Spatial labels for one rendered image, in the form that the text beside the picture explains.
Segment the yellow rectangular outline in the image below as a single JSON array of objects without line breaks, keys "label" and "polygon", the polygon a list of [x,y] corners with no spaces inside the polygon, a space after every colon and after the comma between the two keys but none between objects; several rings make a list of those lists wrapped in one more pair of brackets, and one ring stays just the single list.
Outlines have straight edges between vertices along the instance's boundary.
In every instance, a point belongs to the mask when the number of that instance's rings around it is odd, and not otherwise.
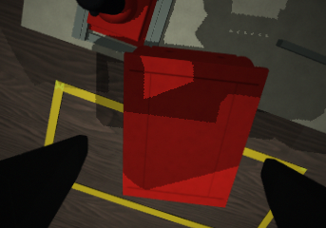
[{"label": "yellow rectangular outline", "polygon": [[[106,106],[106,107],[109,107],[109,108],[112,108],[112,109],[115,109],[115,110],[118,110],[118,111],[124,113],[124,104],[122,104],[122,103],[110,100],[106,97],[94,94],[94,93],[86,91],[86,90],[83,90],[80,87],[77,87],[74,85],[69,85],[64,82],[56,80],[55,88],[54,88],[54,92],[53,92],[52,103],[51,103],[51,109],[50,109],[50,113],[49,113],[48,129],[47,129],[47,135],[46,135],[46,139],[45,139],[45,146],[53,144],[64,91],[69,94],[81,97],[85,100],[91,101],[93,103],[103,105],[103,106]],[[297,172],[302,175],[304,175],[304,173],[307,170],[306,168],[300,167],[296,164],[278,159],[273,156],[268,156],[268,155],[259,153],[255,150],[252,150],[252,149],[249,149],[246,147],[244,147],[242,155],[249,157],[251,159],[260,161],[260,162],[264,162],[264,160],[266,160],[268,158],[273,158],[273,159],[276,159],[277,161],[282,162],[282,163],[286,164],[287,166],[297,170]],[[137,203],[137,202],[134,202],[134,201],[131,201],[128,199],[123,199],[123,198],[108,194],[101,190],[91,188],[91,187],[82,185],[77,182],[74,182],[74,184],[72,185],[71,188],[89,193],[91,195],[94,195],[94,196],[97,196],[97,197],[100,197],[100,198],[103,198],[106,200],[110,200],[110,201],[119,203],[121,205],[130,207],[133,209],[137,209],[137,210],[146,212],[148,214],[151,214],[151,215],[163,218],[163,219],[171,220],[171,221],[177,222],[179,224],[182,224],[182,225],[185,225],[185,226],[188,226],[191,228],[214,228],[214,227],[205,226],[203,224],[197,223],[195,221],[192,221],[192,220],[189,220],[186,218],[181,218],[178,216],[168,214],[166,212],[142,205],[140,203]],[[257,228],[266,228],[272,219],[273,219],[273,214],[270,209]]]}]

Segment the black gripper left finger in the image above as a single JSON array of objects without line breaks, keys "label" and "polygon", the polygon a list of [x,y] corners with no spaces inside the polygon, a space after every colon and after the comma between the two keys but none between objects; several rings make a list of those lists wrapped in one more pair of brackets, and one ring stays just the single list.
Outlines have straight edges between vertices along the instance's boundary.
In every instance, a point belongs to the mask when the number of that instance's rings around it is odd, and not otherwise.
[{"label": "black gripper left finger", "polygon": [[48,228],[86,161],[78,135],[0,161],[0,228]]}]

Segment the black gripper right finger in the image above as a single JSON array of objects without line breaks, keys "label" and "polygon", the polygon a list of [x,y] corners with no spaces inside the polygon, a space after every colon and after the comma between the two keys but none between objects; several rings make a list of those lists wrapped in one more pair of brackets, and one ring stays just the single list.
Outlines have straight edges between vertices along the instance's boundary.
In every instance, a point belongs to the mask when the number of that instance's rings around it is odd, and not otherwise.
[{"label": "black gripper right finger", "polygon": [[326,228],[326,187],[273,158],[261,179],[278,228]]}]

